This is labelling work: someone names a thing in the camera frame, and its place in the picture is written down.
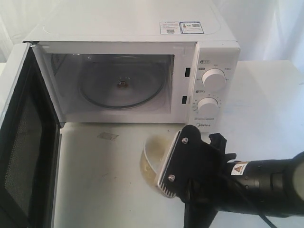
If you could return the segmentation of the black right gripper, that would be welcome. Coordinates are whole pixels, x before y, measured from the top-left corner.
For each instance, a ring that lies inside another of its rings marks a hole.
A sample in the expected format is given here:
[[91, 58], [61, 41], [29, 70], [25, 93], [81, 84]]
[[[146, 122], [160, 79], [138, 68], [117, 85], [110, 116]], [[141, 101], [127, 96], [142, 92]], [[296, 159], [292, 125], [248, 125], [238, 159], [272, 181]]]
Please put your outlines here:
[[185, 228], [208, 228], [216, 217], [215, 198], [220, 190], [220, 174], [236, 154], [225, 154], [227, 140], [219, 133], [209, 135], [210, 143], [202, 142], [190, 160], [192, 177], [186, 187]]

